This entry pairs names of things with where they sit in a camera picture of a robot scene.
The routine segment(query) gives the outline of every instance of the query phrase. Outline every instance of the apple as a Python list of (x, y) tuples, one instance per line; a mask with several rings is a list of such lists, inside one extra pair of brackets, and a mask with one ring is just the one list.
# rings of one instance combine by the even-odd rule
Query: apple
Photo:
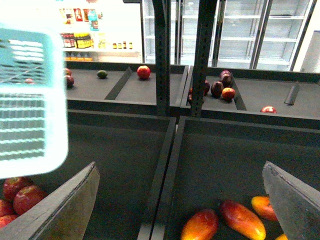
[(64, 69), (64, 75), (69, 75), (69, 76), (71, 76), (71, 74), (72, 74), (72, 72), (71, 72), (71, 70), (70, 70), (69, 68), (65, 68), (65, 69)]
[(228, 70), (224, 70), (220, 73), (219, 82), (222, 82), (224, 88), (231, 88), (233, 85), (234, 75)]
[(66, 87), (67, 87), (68, 89), (70, 89), (70, 88), (72, 88), (72, 87), (74, 86), (75, 80), (74, 80), (74, 78), (73, 78), (72, 76), (70, 76), (70, 75), (65, 75), (65, 76), (64, 76), (64, 79), (65, 79), (65, 81), (66, 81)]
[(27, 78), (26, 80), (24, 80), (24, 82), (26, 84), (35, 84), (35, 81), (32, 78)]
[(189, 88), (188, 95), (192, 95), (193, 90), (194, 90), (194, 89), (193, 89), (192, 87), (190, 87), (190, 88)]
[(2, 191), (4, 199), (12, 202), (21, 189), (31, 185), (34, 185), (34, 182), (27, 176), (12, 177), (6, 179), (3, 184)]
[(142, 80), (147, 80), (150, 77), (150, 68), (148, 66), (140, 66), (136, 71), (138, 77)]
[(220, 98), (222, 91), (224, 90), (224, 85), (220, 81), (215, 81), (211, 86), (211, 94), (215, 99)]
[(22, 215), (41, 202), (46, 196), (47, 193), (38, 186), (26, 186), (16, 194), (13, 208), (18, 215)]
[(205, 82), (204, 82), (204, 95), (207, 95), (209, 90), (210, 90), (210, 83), (207, 80), (205, 80)]
[(0, 229), (4, 228), (7, 226), (9, 223), (11, 223), (13, 220), (15, 220), (17, 217), (19, 217), (16, 214), (12, 215), (7, 215), (7, 216), (2, 216), (0, 217)]
[(236, 95), (236, 91), (231, 87), (226, 87), (222, 90), (222, 98), (226, 101), (231, 101)]
[(11, 202), (0, 200), (0, 218), (7, 215), (14, 215), (15, 210)]
[(264, 106), (261, 110), (261, 113), (269, 113), (269, 114), (276, 114), (277, 110), (273, 106)]

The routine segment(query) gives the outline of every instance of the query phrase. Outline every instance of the metal shelf post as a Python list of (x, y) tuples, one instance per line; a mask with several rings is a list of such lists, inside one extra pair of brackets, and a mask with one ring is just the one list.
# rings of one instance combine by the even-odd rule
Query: metal shelf post
[(217, 1), (200, 0), (192, 73), (191, 116), (201, 117)]
[(170, 0), (152, 0), (156, 65), (156, 107), (159, 116), (170, 113)]

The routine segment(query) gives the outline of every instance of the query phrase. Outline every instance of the fruit display stand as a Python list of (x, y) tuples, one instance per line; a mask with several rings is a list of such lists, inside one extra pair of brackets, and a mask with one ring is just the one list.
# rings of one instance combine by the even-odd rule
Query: fruit display stand
[[(221, 200), (254, 212), (251, 199), (267, 195), (266, 161), (320, 190), (320, 130), (181, 116), (151, 239), (180, 239), (190, 217), (218, 213)], [(283, 233), (278, 222), (260, 219), (266, 240)], [(248, 238), (220, 220), (213, 239)]]
[[(189, 73), (188, 73), (188, 77), (185, 83), (185, 88), (183, 91), (183, 97), (182, 97), (182, 101), (181, 101), (181, 108), (184, 109), (184, 114), (188, 114), (188, 110), (191, 109), (191, 105), (188, 101), (188, 95), (189, 95), (189, 89), (192, 88), (193, 85), (193, 66), (190, 66), (189, 68)], [(206, 80), (209, 82), (210, 86), (212, 86), (214, 84), (214, 82), (218, 82), (219, 81), (219, 74), (217, 76), (215, 76), (213, 73), (209, 72), (206, 76)], [(214, 98), (212, 96), (211, 91), (209, 90), (209, 92), (207, 93), (207, 95), (205, 95), (203, 97), (203, 105), (202, 105), (202, 110), (244, 110), (244, 105), (243, 105), (243, 101), (241, 98), (241, 95), (239, 95), (239, 91), (237, 89), (237, 85), (235, 83), (233, 83), (232, 86), (233, 89), (236, 90), (236, 95), (235, 97), (231, 100), (231, 101), (225, 101), (223, 100), (222, 97), (220, 98)]]
[[(48, 181), (46, 175), (34, 178), (42, 183)], [(95, 205), (99, 179), (97, 165), (92, 162), (32, 209), (0, 229), (0, 239), (82, 240)]]
[[(219, 101), (210, 99), (209, 95), (204, 96), (203, 86), (207, 75), (209, 78), (215, 78), (225, 70), (225, 68), (208, 67), (210, 52), (208, 46), (211, 44), (214, 26), (212, 12), (215, 12), (216, 7), (215, 1), (199, 0), (194, 67), (189, 73), (189, 76), (192, 75), (192, 78), (190, 76), (192, 81), (186, 83), (186, 86), (192, 86), (192, 101), (191, 106), (188, 106), (188, 94), (185, 89), (181, 101), (181, 115), (319, 129), (320, 103), (317, 98), (320, 92), (320, 74), (318, 73), (229, 69), (234, 75), (235, 90), (238, 91), (234, 98), (237, 109), (232, 109), (235, 107), (233, 102), (223, 105)], [(300, 87), (292, 91), (297, 81)], [(294, 105), (285, 103), (289, 95), (292, 99), (295, 98)], [(261, 113), (260, 109), (268, 105), (274, 105), (278, 113)]]
[[(181, 101), (181, 114), (191, 115), (188, 90), (193, 85), (193, 66), (190, 66)], [(208, 67), (206, 80), (212, 86), (226, 68)], [(203, 97), (202, 118), (215, 118), (288, 127), (318, 129), (320, 125), (320, 74), (268, 70), (228, 69), (233, 73), (232, 88), (236, 95), (231, 102), (213, 98), (211, 92)], [(299, 80), (293, 105), (285, 100)], [(273, 106), (277, 113), (262, 113), (264, 106)]]
[[(151, 75), (139, 79), (137, 69), (143, 64), (67, 62), (74, 86), (67, 90), (69, 109), (157, 115), (156, 65), (147, 64)], [(170, 111), (178, 116), (185, 88), (188, 66), (170, 66)], [(105, 70), (106, 79), (97, 72)]]
[(174, 117), (69, 110), (65, 163), (32, 179), (51, 193), (96, 162), (100, 182), (83, 239), (147, 240), (175, 123)]

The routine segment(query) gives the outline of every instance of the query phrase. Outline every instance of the bottle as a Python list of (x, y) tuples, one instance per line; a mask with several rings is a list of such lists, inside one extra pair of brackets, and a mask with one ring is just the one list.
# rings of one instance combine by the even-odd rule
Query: bottle
[(77, 22), (82, 22), (83, 18), (82, 18), (82, 14), (81, 14), (81, 9), (80, 8), (74, 8), (74, 15), (75, 15), (75, 20)]
[(85, 60), (83, 53), (79, 52), (78, 55), (76, 56), (76, 60), (83, 62)]
[(90, 9), (90, 12), (88, 13), (88, 19), (90, 24), (90, 30), (99, 31), (98, 16), (94, 9)]
[(65, 61), (70, 61), (70, 60), (71, 60), (71, 58), (70, 58), (70, 52), (69, 52), (69, 51), (66, 51), (66, 52), (64, 53), (64, 60), (65, 60)]
[(84, 15), (84, 21), (89, 22), (88, 14), (90, 10), (89, 9), (83, 9), (83, 15)]
[(74, 48), (76, 46), (75, 44), (75, 34), (74, 33), (70, 33), (70, 46), (71, 48)]
[(64, 34), (65, 47), (71, 48), (70, 36), (69, 33)]
[(77, 61), (77, 55), (75, 54), (75, 52), (71, 52), (70, 60), (71, 61)]

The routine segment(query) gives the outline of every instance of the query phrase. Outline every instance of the store shelf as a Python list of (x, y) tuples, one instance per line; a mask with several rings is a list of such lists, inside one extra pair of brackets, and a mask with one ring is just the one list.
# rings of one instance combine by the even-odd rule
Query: store shelf
[(110, 49), (110, 48), (63, 48), (64, 52), (97, 52), (97, 53), (136, 53), (136, 49)]

